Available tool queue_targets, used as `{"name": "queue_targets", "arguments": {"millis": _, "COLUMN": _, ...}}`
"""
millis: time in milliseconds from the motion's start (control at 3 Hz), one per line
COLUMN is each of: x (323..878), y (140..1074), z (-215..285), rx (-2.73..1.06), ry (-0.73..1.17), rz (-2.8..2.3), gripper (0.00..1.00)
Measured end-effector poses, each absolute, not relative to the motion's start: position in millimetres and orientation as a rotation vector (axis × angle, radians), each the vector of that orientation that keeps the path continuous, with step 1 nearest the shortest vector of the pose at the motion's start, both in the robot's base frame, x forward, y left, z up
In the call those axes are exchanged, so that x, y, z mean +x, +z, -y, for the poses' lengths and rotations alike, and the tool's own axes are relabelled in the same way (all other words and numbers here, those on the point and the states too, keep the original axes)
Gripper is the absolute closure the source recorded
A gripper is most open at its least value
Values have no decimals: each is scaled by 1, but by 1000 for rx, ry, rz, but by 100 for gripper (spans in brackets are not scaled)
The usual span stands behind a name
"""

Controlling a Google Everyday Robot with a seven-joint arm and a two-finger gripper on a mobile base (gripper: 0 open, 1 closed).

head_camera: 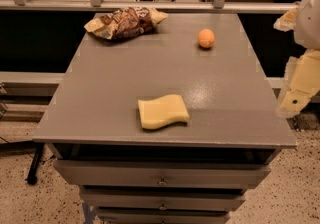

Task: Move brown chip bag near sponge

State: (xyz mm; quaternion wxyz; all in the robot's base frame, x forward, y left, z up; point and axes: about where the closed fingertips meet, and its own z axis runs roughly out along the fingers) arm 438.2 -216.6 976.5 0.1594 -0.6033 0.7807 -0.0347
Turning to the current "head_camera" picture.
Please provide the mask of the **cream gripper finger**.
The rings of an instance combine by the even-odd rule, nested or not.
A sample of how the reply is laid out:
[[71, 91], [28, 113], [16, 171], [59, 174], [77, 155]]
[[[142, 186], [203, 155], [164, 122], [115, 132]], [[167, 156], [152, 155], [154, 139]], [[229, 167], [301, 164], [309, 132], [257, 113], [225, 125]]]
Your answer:
[[299, 58], [290, 57], [278, 96], [276, 113], [282, 118], [298, 115], [320, 91], [320, 51], [307, 49]]
[[294, 30], [296, 26], [296, 14], [298, 7], [294, 7], [278, 18], [273, 24], [273, 28], [279, 31], [288, 32]]

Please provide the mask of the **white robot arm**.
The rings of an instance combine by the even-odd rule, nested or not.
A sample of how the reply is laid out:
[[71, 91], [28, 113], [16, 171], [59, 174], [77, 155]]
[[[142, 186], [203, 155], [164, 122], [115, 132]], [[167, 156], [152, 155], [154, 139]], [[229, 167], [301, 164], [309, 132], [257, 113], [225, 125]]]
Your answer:
[[298, 115], [320, 91], [320, 0], [302, 0], [276, 20], [276, 30], [294, 32], [294, 41], [306, 51], [290, 57], [276, 113], [283, 118]]

